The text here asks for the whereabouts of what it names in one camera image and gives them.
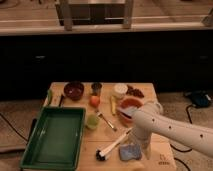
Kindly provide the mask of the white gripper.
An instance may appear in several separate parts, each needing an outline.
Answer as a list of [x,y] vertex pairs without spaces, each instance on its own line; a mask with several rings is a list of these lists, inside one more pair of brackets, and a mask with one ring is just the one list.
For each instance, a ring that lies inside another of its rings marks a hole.
[[150,131],[137,126],[134,126],[129,133],[130,140],[141,147],[146,158],[151,157],[151,135]]

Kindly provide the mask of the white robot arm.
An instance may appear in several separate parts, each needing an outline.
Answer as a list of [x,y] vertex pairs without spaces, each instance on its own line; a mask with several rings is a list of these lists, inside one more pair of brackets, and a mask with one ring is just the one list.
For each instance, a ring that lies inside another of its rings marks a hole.
[[213,158],[213,129],[180,122],[162,115],[158,102],[147,102],[142,107],[129,107],[133,120],[130,137],[147,150],[153,133],[167,137]]

